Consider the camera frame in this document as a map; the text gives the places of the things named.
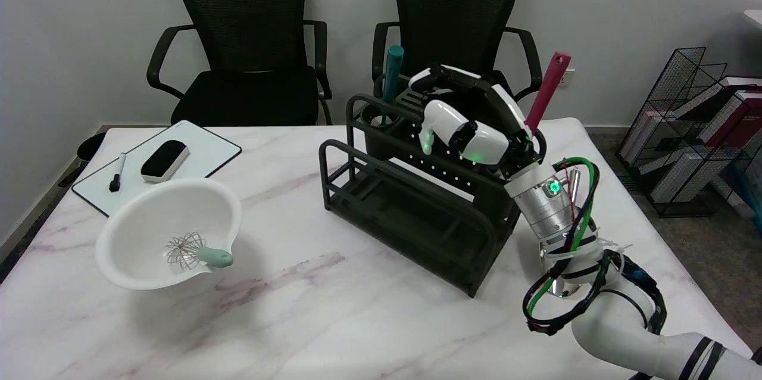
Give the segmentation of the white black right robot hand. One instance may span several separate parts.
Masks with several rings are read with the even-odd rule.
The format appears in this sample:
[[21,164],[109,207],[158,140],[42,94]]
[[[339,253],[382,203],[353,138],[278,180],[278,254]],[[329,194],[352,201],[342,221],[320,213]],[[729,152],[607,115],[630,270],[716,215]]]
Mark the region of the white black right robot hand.
[[431,95],[417,134],[423,154],[430,155],[435,139],[440,139],[460,157],[493,166],[506,179],[544,162],[544,155],[535,150],[533,143],[536,128],[526,124],[516,101],[501,85],[490,84],[482,76],[455,66],[434,64],[412,76],[408,86],[416,92],[443,89],[447,94],[481,94],[497,111],[504,126],[498,130],[479,120],[468,119],[454,106]]

